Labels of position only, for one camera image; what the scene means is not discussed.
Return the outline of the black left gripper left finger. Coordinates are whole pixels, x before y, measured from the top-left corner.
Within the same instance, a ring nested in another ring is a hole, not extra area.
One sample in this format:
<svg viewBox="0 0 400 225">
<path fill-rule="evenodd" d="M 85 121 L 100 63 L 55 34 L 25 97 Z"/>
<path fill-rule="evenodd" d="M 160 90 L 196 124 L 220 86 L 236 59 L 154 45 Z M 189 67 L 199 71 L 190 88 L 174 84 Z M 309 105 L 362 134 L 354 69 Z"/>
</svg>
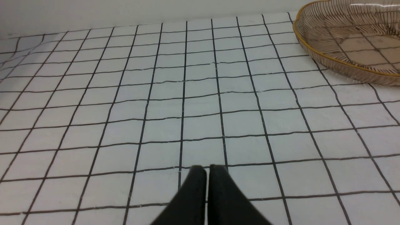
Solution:
<svg viewBox="0 0 400 225">
<path fill-rule="evenodd" d="M 204 225 L 207 174 L 194 165 L 170 203 L 152 225 Z"/>
</svg>

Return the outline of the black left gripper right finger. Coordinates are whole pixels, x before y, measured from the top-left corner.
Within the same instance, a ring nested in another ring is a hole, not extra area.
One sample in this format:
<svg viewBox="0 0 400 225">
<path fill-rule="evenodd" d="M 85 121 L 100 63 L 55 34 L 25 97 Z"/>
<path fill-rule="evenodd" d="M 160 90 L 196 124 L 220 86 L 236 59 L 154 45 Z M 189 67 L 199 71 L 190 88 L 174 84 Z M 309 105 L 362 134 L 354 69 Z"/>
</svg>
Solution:
<svg viewBox="0 0 400 225">
<path fill-rule="evenodd" d="M 209 225 L 271 225 L 240 191 L 223 165 L 210 166 L 207 217 Z"/>
</svg>

